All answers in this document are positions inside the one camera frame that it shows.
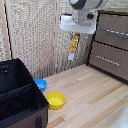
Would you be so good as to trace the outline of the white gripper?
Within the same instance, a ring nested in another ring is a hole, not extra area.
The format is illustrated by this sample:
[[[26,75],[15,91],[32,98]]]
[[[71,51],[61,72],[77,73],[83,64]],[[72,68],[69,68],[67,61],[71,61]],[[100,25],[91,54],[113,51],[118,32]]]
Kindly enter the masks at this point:
[[[96,31],[96,18],[87,18],[85,20],[75,22],[71,16],[62,15],[60,29],[62,31],[76,32],[78,33],[78,37],[80,37],[80,33],[94,34]]]

